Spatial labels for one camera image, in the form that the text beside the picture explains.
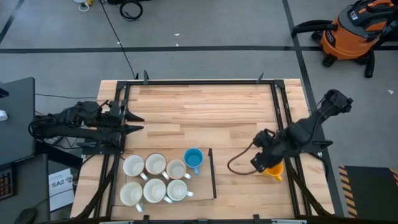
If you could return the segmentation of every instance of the concrete floor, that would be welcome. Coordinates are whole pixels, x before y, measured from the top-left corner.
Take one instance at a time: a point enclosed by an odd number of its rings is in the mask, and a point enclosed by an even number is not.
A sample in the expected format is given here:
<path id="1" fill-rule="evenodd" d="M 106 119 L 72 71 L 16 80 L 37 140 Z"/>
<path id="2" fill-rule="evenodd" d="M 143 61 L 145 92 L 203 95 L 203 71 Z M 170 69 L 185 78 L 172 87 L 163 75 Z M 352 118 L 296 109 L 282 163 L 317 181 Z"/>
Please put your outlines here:
<path id="1" fill-rule="evenodd" d="M 334 19 L 343 7 L 355 1 L 151 0 L 142 2 L 144 14 L 136 22 L 123 20 L 116 6 L 106 4 L 105 8 L 125 47 L 170 47 L 162 52 L 133 49 L 127 53 L 135 72 L 146 69 L 151 79 L 257 78 L 262 72 L 264 78 L 302 79 L 293 48 L 178 51 L 176 45 L 294 46 L 286 3 L 293 23 L 298 24 L 310 19 Z M 119 44 L 99 2 L 95 1 L 84 13 L 77 7 L 72 0 L 2 0 L 0 29 L 7 27 L 12 15 L 14 19 L 6 35 L 0 34 L 0 82 L 32 76 L 37 93 L 96 96 L 101 80 L 131 79 L 123 53 L 110 49 L 117 49 Z M 316 45 L 309 34 L 298 35 L 298 41 L 301 46 Z M 83 48 L 97 50 L 88 53 Z M 5 49 L 13 49 L 15 54 Z M 29 49 L 36 49 L 36 53 L 22 54 L 31 52 Z M 60 53 L 46 53 L 45 49 Z M 62 53 L 64 49 L 74 50 Z M 353 62 L 338 62 L 325 68 L 321 65 L 322 52 L 302 53 L 315 100 L 320 100 L 330 88 L 354 99 L 351 113 L 323 125 L 325 137 L 335 142 L 329 148 L 333 172 L 338 174 L 339 165 L 398 169 L 398 139 L 394 131 L 398 126 L 398 52 L 377 51 L 374 78 L 370 80 L 363 77 L 364 67 Z M 37 96 L 36 102 L 37 111 L 54 113 L 76 100 Z M 50 165 L 51 172 L 61 168 Z M 339 205 L 336 200 L 343 199 L 340 179 L 329 181 L 337 182 L 339 189 L 338 194 L 332 192 L 335 205 L 342 206 L 336 209 L 337 214 L 347 215 L 345 203 Z M 67 213 L 62 210 L 53 218 L 67 217 Z"/>

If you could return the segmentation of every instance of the caster wheel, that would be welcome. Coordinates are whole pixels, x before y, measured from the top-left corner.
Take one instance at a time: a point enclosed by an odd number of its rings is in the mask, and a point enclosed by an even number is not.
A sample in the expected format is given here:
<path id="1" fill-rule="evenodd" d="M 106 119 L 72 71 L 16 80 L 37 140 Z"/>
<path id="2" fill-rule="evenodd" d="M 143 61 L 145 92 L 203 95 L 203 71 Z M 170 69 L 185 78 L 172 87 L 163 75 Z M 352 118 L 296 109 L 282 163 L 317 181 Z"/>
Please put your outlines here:
<path id="1" fill-rule="evenodd" d="M 325 67 L 332 66 L 337 61 L 337 57 L 331 54 L 328 54 L 323 58 L 322 65 Z"/>
<path id="2" fill-rule="evenodd" d="M 366 65 L 369 62 L 369 59 L 370 59 L 369 54 L 366 54 L 365 56 L 355 59 L 355 62 L 360 65 Z"/>
<path id="3" fill-rule="evenodd" d="M 322 35 L 323 35 L 323 31 L 315 31 L 315 32 L 313 32 L 313 33 L 311 34 L 311 38 L 312 38 L 313 40 L 321 40 Z"/>

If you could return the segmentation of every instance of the black-and-yellow hazard stripe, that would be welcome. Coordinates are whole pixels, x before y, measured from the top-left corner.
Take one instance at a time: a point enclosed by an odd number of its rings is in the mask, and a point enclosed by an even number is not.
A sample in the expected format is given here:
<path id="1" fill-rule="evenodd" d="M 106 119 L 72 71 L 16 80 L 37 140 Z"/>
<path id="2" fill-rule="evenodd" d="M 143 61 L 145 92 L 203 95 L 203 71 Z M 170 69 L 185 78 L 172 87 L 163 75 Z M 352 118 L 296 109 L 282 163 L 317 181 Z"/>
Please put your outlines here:
<path id="1" fill-rule="evenodd" d="M 344 196 L 346 198 L 348 215 L 351 218 L 356 218 L 358 213 L 356 212 L 354 196 L 351 191 L 351 186 L 349 184 L 347 170 L 345 169 L 344 166 L 339 166 L 338 172 L 340 173 L 341 183 L 343 185 L 343 192 L 344 192 Z"/>
<path id="2" fill-rule="evenodd" d="M 391 170 L 391 172 L 392 172 L 392 175 L 394 176 L 394 179 L 396 180 L 396 184 L 397 184 L 397 187 L 398 187 L 398 173 L 397 173 L 397 171 L 394 170 L 394 169 L 391 169 L 391 168 L 390 168 L 390 170 Z"/>

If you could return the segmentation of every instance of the desk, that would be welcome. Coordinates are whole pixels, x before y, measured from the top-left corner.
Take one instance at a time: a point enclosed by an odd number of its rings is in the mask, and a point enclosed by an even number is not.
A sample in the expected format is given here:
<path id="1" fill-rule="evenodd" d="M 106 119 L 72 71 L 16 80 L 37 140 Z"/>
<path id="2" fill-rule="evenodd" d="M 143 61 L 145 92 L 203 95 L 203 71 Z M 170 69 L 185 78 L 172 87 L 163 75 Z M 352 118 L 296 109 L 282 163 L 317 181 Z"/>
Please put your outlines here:
<path id="1" fill-rule="evenodd" d="M 300 80 L 284 82 L 293 121 L 307 117 Z M 114 80 L 101 82 L 98 103 L 113 100 L 116 83 Z M 280 92 L 277 94 L 282 105 Z M 259 214 L 260 218 L 294 217 L 286 173 L 284 181 L 278 183 L 259 174 L 238 176 L 226 168 L 228 160 L 245 149 L 258 131 L 277 129 L 269 88 L 263 85 L 133 86 L 128 108 L 146 121 L 134 123 L 143 125 L 144 129 L 127 136 L 125 154 L 146 149 L 161 152 L 189 147 L 213 148 L 217 198 L 158 207 L 155 213 L 144 213 L 150 215 L 151 220 L 252 219 L 253 214 Z M 252 170 L 249 161 L 257 151 L 254 147 L 236 160 L 235 169 Z M 300 157 L 308 188 L 324 208 L 333 213 L 322 163 L 306 154 Z M 103 156 L 98 155 L 81 168 L 71 217 L 78 215 L 96 192 L 102 163 Z M 300 213 L 304 214 L 297 186 L 296 191 Z M 105 214 L 107 194 L 103 197 L 101 215 Z M 132 217 L 133 209 L 113 206 L 112 219 L 141 220 L 142 215 Z"/>
<path id="2" fill-rule="evenodd" d="M 41 154 L 16 165 L 17 194 L 0 201 L 2 223 L 14 223 L 21 211 L 32 208 L 49 197 L 47 155 Z M 40 203 L 34 223 L 50 220 L 50 202 Z"/>

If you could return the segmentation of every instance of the power cord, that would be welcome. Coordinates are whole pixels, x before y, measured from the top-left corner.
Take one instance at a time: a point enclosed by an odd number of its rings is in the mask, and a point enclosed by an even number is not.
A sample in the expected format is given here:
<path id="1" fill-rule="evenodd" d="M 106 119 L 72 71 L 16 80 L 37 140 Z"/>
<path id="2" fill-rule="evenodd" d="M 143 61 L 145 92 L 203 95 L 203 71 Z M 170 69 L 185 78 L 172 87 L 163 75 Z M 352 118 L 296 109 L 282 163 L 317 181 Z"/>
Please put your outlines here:
<path id="1" fill-rule="evenodd" d="M 317 158 L 317 159 L 319 159 L 320 161 L 323 162 L 323 167 L 324 167 L 324 170 L 325 170 L 325 177 L 326 177 L 326 180 L 328 180 L 328 178 L 329 178 L 329 167 L 328 167 L 328 164 L 326 163 L 326 160 L 324 158 L 318 156 L 318 154 L 316 154 L 314 152 L 310 152 L 309 154 L 311 156 L 313 156 L 314 158 Z"/>
<path id="2" fill-rule="evenodd" d="M 75 141 L 72 144 L 70 144 L 68 137 L 65 137 L 65 139 L 67 140 L 69 147 L 73 147 L 77 142 L 77 138 L 75 139 Z"/>
<path id="3" fill-rule="evenodd" d="M 138 16 L 132 16 L 132 15 L 130 15 L 128 12 L 123 11 L 123 8 L 124 8 L 127 4 L 129 4 L 129 3 L 133 3 L 133 4 L 135 4 L 136 6 L 139 7 L 139 14 L 138 14 Z M 141 5 L 141 3 L 140 3 L 139 1 L 136 1 L 136 0 L 125 0 L 125 1 L 122 2 L 122 4 L 120 5 L 119 11 L 120 11 L 120 15 L 122 15 L 122 18 L 123 18 L 125 21 L 132 22 L 132 21 L 136 21 L 138 18 L 140 18 L 140 17 L 142 16 L 142 13 L 143 13 L 144 9 L 142 8 L 142 5 Z"/>
<path id="4" fill-rule="evenodd" d="M 130 67 L 132 76 L 133 76 L 134 79 L 136 79 L 136 74 L 134 73 L 134 70 L 133 70 L 132 67 L 131 67 L 130 61 L 129 61 L 129 59 L 127 58 L 126 51 L 124 51 L 123 44 L 122 44 L 122 42 L 120 41 L 119 36 L 118 36 L 118 34 L 116 33 L 115 29 L 113 28 L 113 25 L 112 25 L 111 20 L 109 19 L 108 13 L 106 13 L 106 10 L 105 10 L 105 7 L 104 7 L 104 3 L 103 3 L 101 0 L 99 0 L 99 2 L 101 3 L 102 9 L 103 9 L 103 11 L 104 11 L 104 13 L 105 13 L 105 16 L 106 16 L 106 18 L 107 18 L 109 24 L 111 25 L 111 28 L 112 28 L 112 30 L 113 30 L 114 35 L 116 36 L 116 38 L 117 38 L 117 40 L 118 40 L 118 43 L 119 43 L 119 45 L 120 45 L 120 48 L 122 49 L 124 58 L 126 59 L 127 63 L 129 64 L 129 67 Z"/>
<path id="5" fill-rule="evenodd" d="M 58 193 L 56 193 L 56 194 L 54 194 L 54 195 L 51 195 L 51 196 L 47 197 L 46 199 L 44 199 L 43 201 L 37 203 L 37 204 L 34 206 L 34 208 L 37 207 L 37 206 L 39 206 L 41 203 L 43 203 L 43 202 L 45 202 L 45 201 L 47 201 L 47 200 L 50 200 L 50 198 L 52 198 L 52 197 L 54 197 L 54 196 L 56 196 L 56 195 L 58 195 L 58 194 L 62 194 L 62 193 L 68 192 L 68 191 L 70 191 L 70 190 L 73 190 L 73 189 L 64 190 L 64 191 L 58 192 Z"/>
<path id="6" fill-rule="evenodd" d="M 251 147 L 252 145 L 253 145 L 253 142 L 250 143 L 250 145 L 249 145 L 243 152 L 239 153 L 237 156 L 235 156 L 234 158 L 232 158 L 231 160 L 228 161 L 228 163 L 227 163 L 226 166 L 227 166 L 227 168 L 229 169 L 229 171 L 231 171 L 231 172 L 234 173 L 234 174 L 238 174 L 238 175 L 250 175 L 250 174 L 253 174 L 253 173 L 257 172 L 257 170 L 254 170 L 254 171 L 242 173 L 242 172 L 238 172 L 238 171 L 232 170 L 232 168 L 231 168 L 231 166 L 230 166 L 230 164 L 231 164 L 232 161 L 234 161 L 234 160 L 237 159 L 238 157 L 240 157 L 240 156 L 242 156 L 243 154 L 245 154 L 245 153 L 250 149 L 250 147 Z"/>
<path id="7" fill-rule="evenodd" d="M 41 93 L 35 93 L 37 96 L 48 96 L 48 97 L 58 97 L 58 98 L 64 98 L 64 99 L 75 99 L 75 100 L 80 100 L 80 99 L 97 99 L 97 97 L 92 97 L 92 96 L 84 96 L 84 97 L 70 97 L 70 96 L 60 96 L 60 95 L 47 95 L 47 94 L 41 94 Z"/>
<path id="8" fill-rule="evenodd" d="M 87 157 L 87 159 L 85 159 L 85 160 L 81 163 L 81 166 L 83 166 L 83 164 L 86 163 L 87 161 L 89 161 L 92 157 L 94 157 L 94 155 L 91 155 L 91 156 Z"/>

